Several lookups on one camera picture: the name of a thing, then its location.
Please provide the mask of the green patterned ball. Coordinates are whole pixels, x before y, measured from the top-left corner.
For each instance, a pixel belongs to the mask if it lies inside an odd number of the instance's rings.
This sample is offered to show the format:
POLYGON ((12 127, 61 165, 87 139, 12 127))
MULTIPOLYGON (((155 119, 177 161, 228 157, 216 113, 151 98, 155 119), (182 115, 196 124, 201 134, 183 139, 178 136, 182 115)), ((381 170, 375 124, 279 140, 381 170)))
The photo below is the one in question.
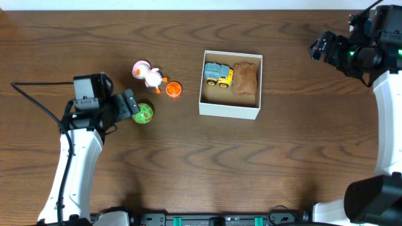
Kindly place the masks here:
POLYGON ((133 115, 133 120, 138 124, 149 123, 154 115, 154 111, 149 104, 139 103, 139 112, 133 115))

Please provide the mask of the white pink duck toy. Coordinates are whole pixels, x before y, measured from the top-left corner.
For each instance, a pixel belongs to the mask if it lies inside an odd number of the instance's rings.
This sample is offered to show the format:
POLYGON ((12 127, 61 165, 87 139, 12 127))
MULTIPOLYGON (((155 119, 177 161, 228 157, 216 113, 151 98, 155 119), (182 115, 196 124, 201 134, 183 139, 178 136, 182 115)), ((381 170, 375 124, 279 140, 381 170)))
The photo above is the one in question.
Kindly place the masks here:
POLYGON ((140 60, 133 65, 132 75, 136 79, 144 80, 147 87, 154 87, 157 94, 161 94, 159 86, 168 81, 167 77, 161 75, 159 68, 152 68, 145 60, 140 60))

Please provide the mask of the brown plush toy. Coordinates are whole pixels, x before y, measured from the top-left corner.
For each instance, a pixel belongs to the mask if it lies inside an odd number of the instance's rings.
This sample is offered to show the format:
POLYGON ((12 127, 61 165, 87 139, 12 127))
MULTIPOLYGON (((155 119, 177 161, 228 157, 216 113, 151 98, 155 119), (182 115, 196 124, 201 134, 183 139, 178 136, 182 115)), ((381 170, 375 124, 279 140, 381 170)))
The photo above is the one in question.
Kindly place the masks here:
POLYGON ((243 62, 234 67, 232 93, 234 95, 255 95, 257 92, 257 66, 243 62))

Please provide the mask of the yellow grey toy truck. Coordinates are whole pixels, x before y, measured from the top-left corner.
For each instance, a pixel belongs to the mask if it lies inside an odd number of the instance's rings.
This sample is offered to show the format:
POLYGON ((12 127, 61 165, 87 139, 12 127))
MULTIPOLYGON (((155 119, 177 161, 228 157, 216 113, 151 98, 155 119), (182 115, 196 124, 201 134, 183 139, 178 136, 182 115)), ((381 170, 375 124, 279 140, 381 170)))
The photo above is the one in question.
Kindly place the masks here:
POLYGON ((204 79, 208 85, 218 85, 221 88, 228 88, 233 84, 234 71, 227 65, 216 62, 204 65, 204 79))

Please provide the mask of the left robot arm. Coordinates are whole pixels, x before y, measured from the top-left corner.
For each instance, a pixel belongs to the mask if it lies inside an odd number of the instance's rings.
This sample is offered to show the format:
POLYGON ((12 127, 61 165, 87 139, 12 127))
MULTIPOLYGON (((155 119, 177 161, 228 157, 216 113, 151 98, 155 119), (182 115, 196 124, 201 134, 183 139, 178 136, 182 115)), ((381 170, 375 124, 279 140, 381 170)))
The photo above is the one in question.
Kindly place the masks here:
POLYGON ((66 224, 71 216, 90 221, 90 194, 95 166, 104 145, 106 124, 99 125, 104 116, 111 117, 111 125, 139 112, 133 91, 125 90, 108 100, 101 109, 79 107, 80 99, 68 102, 60 129, 60 159, 52 190, 38 223, 66 224))

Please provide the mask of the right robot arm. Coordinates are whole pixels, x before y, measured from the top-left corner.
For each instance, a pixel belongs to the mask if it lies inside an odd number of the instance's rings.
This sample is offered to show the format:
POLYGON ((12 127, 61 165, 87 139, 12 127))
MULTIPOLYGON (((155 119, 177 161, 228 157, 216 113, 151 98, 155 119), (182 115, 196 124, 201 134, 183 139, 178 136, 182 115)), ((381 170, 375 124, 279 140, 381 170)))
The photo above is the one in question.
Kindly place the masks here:
POLYGON ((330 31, 310 47, 311 57, 346 76, 363 79, 378 107, 379 147, 374 175, 351 183, 345 196, 313 206, 313 222, 332 225, 401 225, 401 42, 354 31, 330 31))

